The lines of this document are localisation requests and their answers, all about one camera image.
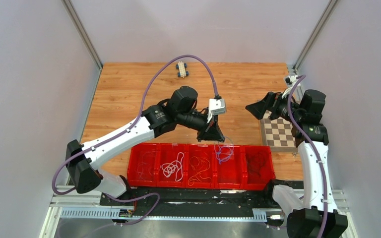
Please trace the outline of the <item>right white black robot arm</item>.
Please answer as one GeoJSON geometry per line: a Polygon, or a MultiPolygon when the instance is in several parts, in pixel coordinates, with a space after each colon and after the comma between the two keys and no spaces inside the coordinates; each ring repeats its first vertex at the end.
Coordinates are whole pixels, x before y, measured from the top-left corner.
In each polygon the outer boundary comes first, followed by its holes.
{"type": "Polygon", "coordinates": [[[292,136],[303,166],[304,196],[297,196],[282,180],[272,180],[264,192],[264,202],[284,212],[290,238],[339,238],[348,228],[348,218],[339,212],[332,194],[327,167],[328,133],[320,122],[326,95],[307,90],[301,102],[292,102],[284,93],[268,92],[245,108],[256,119],[270,112],[270,120],[284,119],[292,124],[292,136]]]}

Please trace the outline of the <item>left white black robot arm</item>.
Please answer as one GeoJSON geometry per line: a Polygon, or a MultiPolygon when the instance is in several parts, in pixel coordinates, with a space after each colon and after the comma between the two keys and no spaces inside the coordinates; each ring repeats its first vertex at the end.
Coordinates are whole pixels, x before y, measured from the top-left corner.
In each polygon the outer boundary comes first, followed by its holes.
{"type": "Polygon", "coordinates": [[[201,112],[195,109],[198,93],[189,86],[175,90],[172,96],[148,107],[128,124],[93,141],[78,140],[66,146],[66,168],[79,194],[96,190],[108,194],[119,205],[127,205],[132,192],[121,176],[107,173],[101,167],[121,152],[145,141],[173,131],[177,125],[194,129],[197,141],[225,141],[218,125],[218,115],[226,113],[220,96],[209,100],[201,112]]]}

